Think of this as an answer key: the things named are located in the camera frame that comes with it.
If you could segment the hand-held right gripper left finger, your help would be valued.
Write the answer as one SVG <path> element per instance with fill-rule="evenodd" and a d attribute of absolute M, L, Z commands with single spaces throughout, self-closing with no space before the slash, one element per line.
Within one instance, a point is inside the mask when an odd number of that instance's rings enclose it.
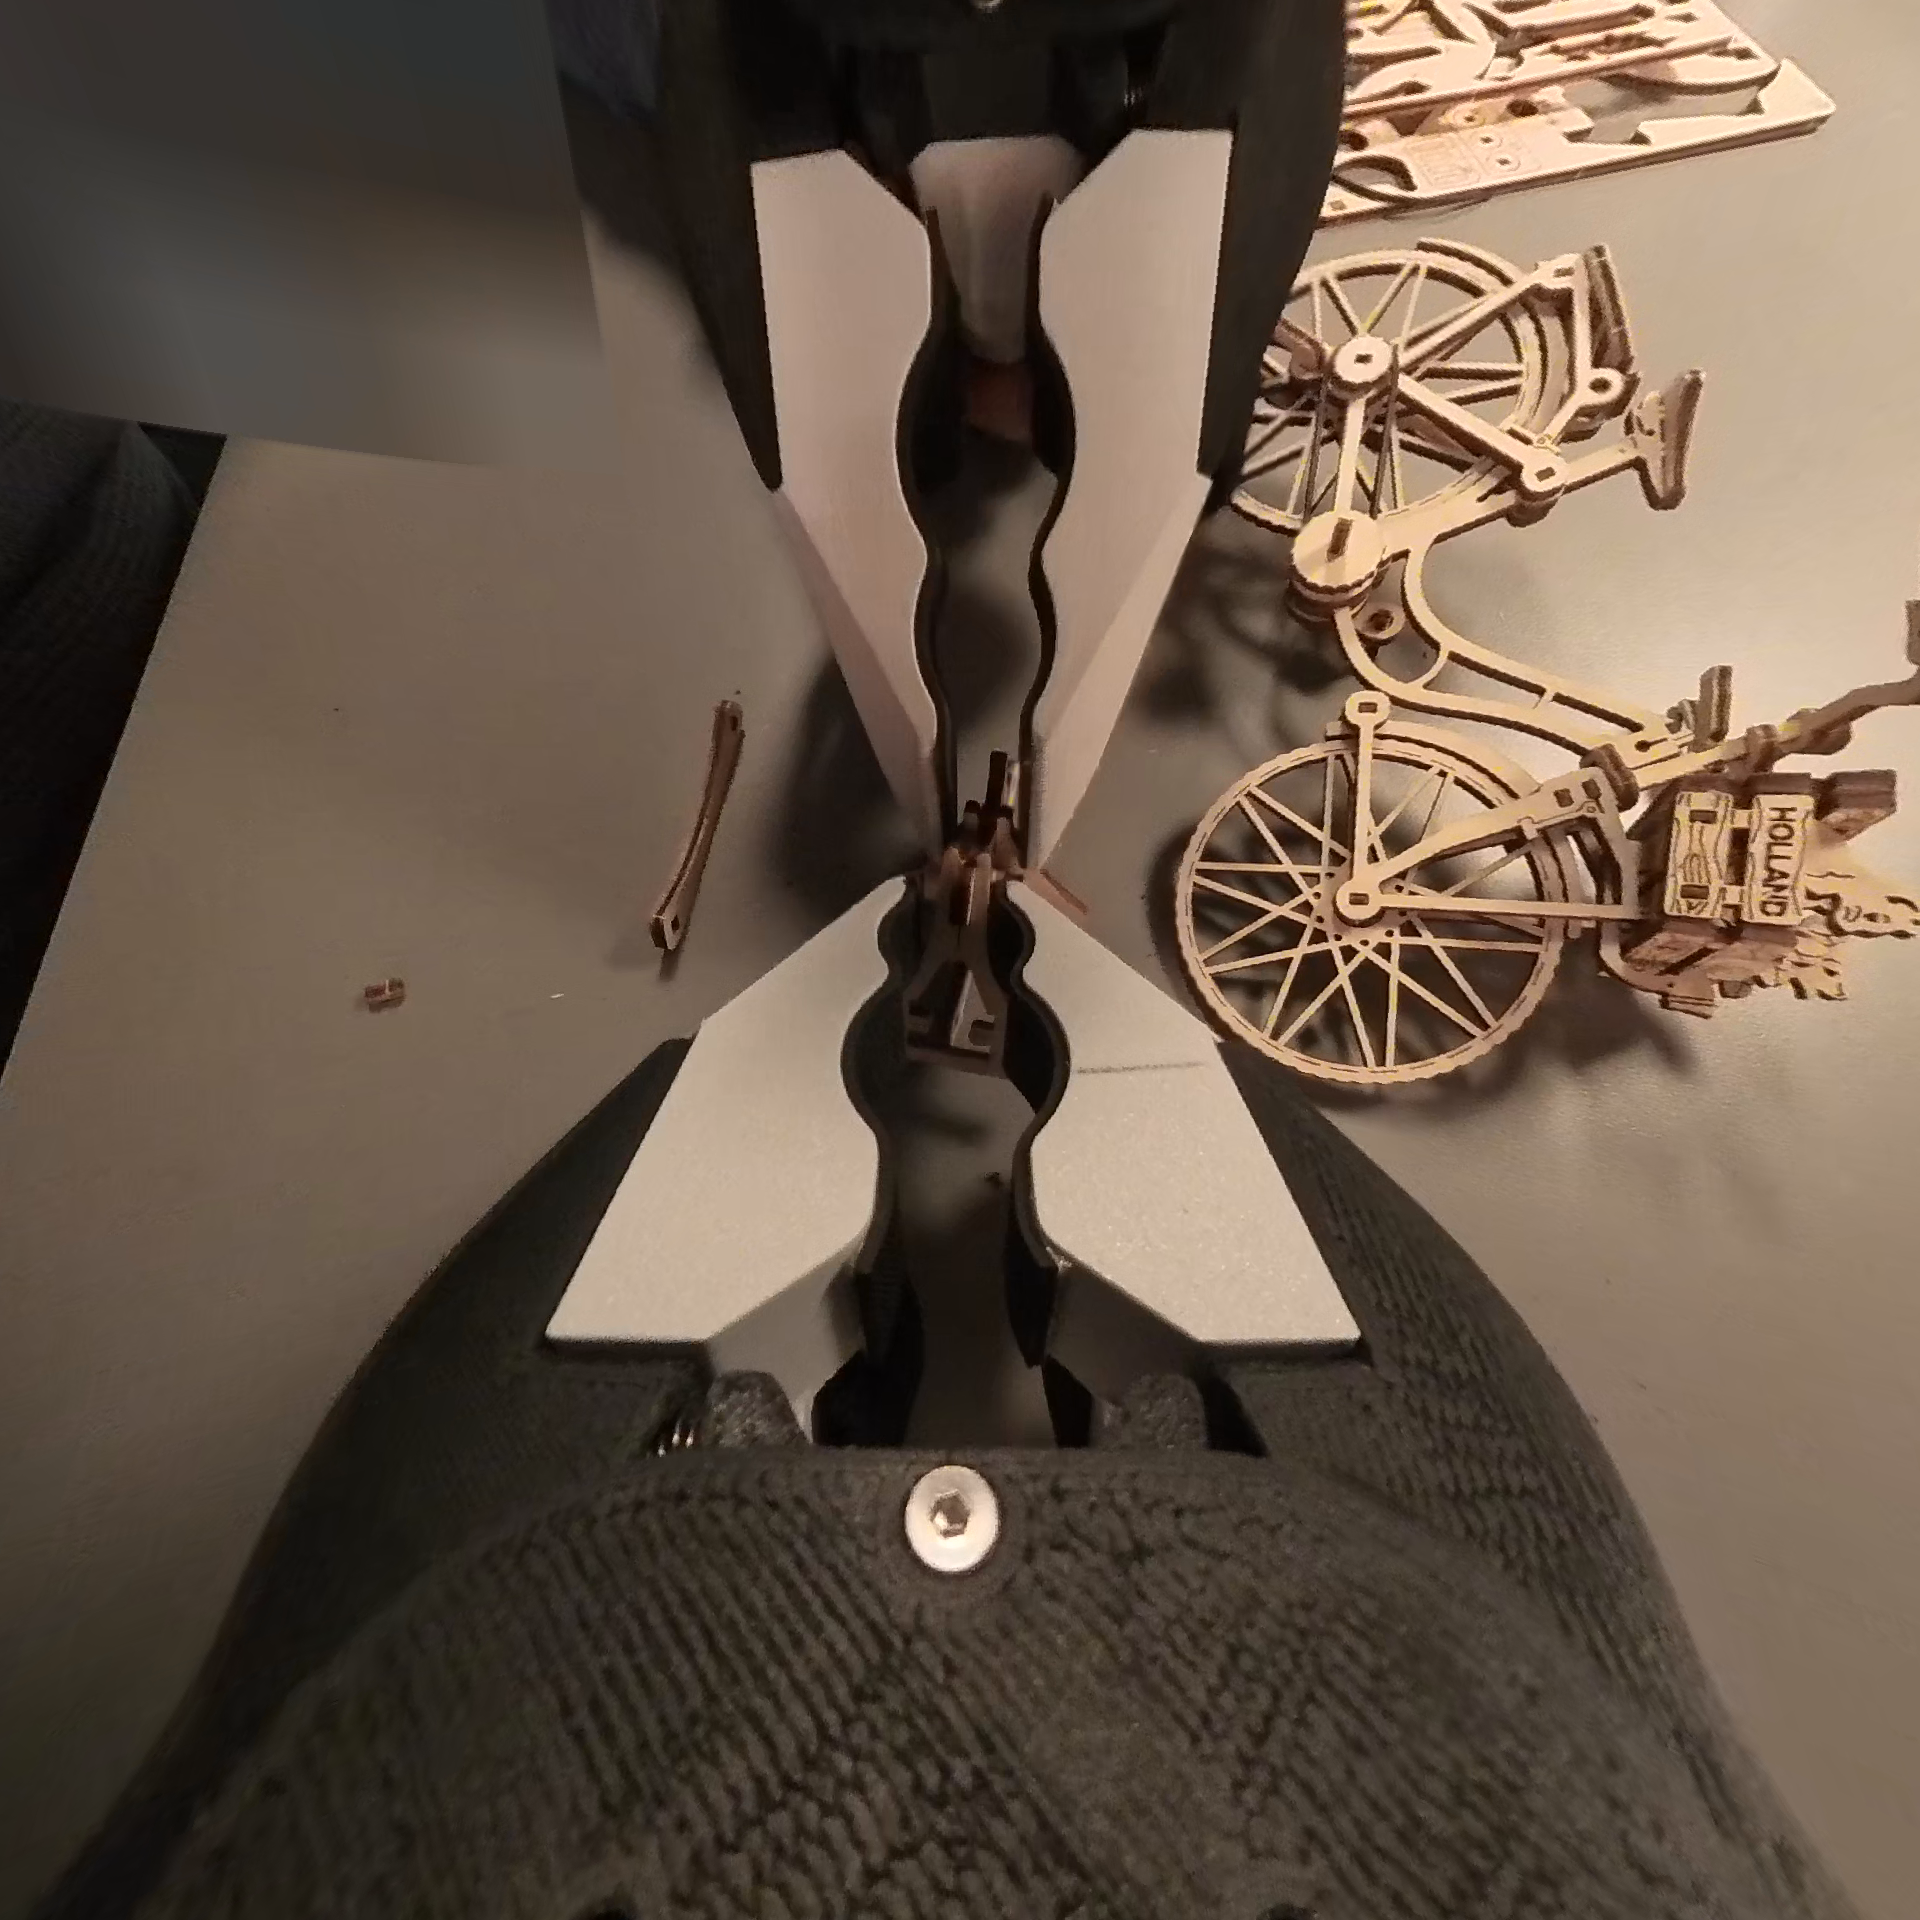
<path fill-rule="evenodd" d="M 887 982 L 885 879 L 715 1010 L 601 1213 L 545 1335 L 693 1351 L 816 1396 L 858 1351 L 854 1262 L 879 1143 L 849 1090 L 854 1020 Z"/>

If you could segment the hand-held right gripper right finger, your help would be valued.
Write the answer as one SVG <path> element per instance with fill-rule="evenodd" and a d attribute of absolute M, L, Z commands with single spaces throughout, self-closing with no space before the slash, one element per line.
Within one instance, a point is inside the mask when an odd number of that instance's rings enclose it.
<path fill-rule="evenodd" d="M 1054 1078 L 1028 1225 L 1054 1363 L 1345 1356 L 1355 1319 L 1212 1028 L 1024 883 Z"/>

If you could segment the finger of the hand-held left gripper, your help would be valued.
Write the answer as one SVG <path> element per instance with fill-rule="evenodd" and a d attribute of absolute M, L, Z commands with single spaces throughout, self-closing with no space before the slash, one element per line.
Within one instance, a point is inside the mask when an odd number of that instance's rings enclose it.
<path fill-rule="evenodd" d="M 901 475 L 901 403 L 934 329 L 930 233 L 845 151 L 759 159 L 751 195 L 782 527 L 887 788 L 909 819 L 942 819 L 917 651 L 929 546 Z"/>
<path fill-rule="evenodd" d="M 1208 494 L 1199 443 L 1230 151 L 1228 130 L 1132 130 L 1041 229 L 1073 459 L 1041 546 L 1050 667 L 1029 722 L 1032 865 L 1092 785 Z"/>

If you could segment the small wooden stand assembly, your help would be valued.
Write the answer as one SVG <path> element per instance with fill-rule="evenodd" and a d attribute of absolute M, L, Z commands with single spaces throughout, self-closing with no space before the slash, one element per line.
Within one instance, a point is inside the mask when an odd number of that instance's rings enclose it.
<path fill-rule="evenodd" d="M 901 998 L 907 1054 L 977 1075 L 1004 1075 L 1012 1026 L 1012 960 L 996 955 L 1009 887 L 1028 879 L 1056 909 L 1087 923 L 1088 905 L 1049 869 L 1024 861 L 1024 768 L 1005 752 L 988 764 L 945 849 L 915 884 L 915 967 Z"/>

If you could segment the laser-cut wooden parts sheet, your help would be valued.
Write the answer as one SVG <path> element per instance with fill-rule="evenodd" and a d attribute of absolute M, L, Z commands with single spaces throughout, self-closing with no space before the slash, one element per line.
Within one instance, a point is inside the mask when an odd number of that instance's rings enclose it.
<path fill-rule="evenodd" d="M 1318 224 L 1470 202 L 1655 157 L 1645 139 L 1596 142 L 1583 109 L 1549 109 L 1542 99 L 1438 111 L 1410 127 L 1387 117 L 1359 119 L 1339 130 Z"/>
<path fill-rule="evenodd" d="M 1716 2 L 1351 2 L 1345 126 L 1605 82 L 1655 102 L 1756 92 L 1784 67 Z"/>

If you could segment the wooden bicycle model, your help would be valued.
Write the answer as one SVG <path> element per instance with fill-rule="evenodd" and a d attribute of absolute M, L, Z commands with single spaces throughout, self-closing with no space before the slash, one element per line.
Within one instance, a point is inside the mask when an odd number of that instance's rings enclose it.
<path fill-rule="evenodd" d="M 1891 770 L 1792 773 L 1917 670 L 1736 728 L 1732 670 L 1632 705 L 1458 630 L 1446 540 L 1632 475 L 1684 496 L 1702 371 L 1645 384 L 1605 245 L 1518 268 L 1426 238 L 1310 265 L 1276 324 L 1234 508 L 1287 536 L 1291 611 L 1353 689 L 1199 819 L 1181 971 L 1224 1038 L 1327 1085 L 1466 1073 L 1538 1012 L 1571 944 L 1667 1010 L 1846 998 L 1851 938 L 1917 936 L 1855 856 Z"/>

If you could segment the curved wooden strip part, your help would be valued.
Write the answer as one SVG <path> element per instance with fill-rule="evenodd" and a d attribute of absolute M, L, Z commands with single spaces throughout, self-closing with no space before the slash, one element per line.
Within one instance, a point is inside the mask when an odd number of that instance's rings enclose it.
<path fill-rule="evenodd" d="M 743 705 L 735 698 L 720 700 L 712 714 L 707 780 L 699 798 L 699 809 L 693 812 L 685 848 L 679 849 L 679 861 L 647 923 L 653 946 L 663 955 L 676 955 L 685 946 L 689 915 L 707 876 L 712 843 L 717 839 L 720 820 L 732 792 L 743 741 Z"/>

